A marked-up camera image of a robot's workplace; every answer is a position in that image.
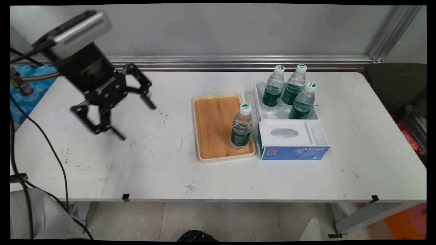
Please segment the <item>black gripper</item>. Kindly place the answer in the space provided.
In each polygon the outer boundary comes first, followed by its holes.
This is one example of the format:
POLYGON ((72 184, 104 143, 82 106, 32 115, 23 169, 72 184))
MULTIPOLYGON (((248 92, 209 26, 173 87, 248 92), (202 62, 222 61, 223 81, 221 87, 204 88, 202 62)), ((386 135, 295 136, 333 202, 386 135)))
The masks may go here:
POLYGON ((111 124, 111 108, 123 101, 127 93, 136 93, 149 109, 157 109, 151 100, 152 82, 139 68, 131 63, 125 65, 121 73, 117 72, 95 43, 67 55, 61 55, 51 48, 51 62, 83 94, 85 100, 70 107, 70 111, 95 135, 110 132, 122 141, 126 140, 111 124), (125 76, 133 76, 140 87, 127 86, 125 76), (93 105, 98 107, 98 124, 94 124, 88 116, 89 107, 93 105))

